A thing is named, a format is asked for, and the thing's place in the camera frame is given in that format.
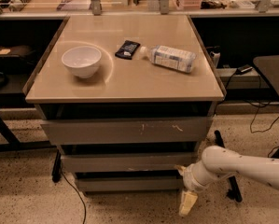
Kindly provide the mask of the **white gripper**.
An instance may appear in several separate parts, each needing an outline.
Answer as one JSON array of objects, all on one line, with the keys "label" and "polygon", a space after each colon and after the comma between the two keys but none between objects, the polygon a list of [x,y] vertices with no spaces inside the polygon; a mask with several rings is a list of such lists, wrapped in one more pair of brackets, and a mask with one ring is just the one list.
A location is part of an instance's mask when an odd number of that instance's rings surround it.
[{"label": "white gripper", "polygon": [[208,188],[205,179],[205,168],[202,164],[193,163],[188,167],[175,165],[174,168],[182,174],[184,186],[180,194],[179,215],[186,216],[197,202],[198,195],[194,192],[202,192]]}]

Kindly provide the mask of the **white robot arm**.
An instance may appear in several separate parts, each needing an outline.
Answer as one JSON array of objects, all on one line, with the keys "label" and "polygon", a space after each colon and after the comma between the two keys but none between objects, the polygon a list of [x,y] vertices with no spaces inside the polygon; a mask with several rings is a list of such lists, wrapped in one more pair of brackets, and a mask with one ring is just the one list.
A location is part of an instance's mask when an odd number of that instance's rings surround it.
[{"label": "white robot arm", "polygon": [[190,212],[199,193],[235,174],[279,190],[279,159],[244,156],[224,147],[207,147],[199,161],[187,167],[176,165],[175,169],[184,183],[179,205],[181,217]]}]

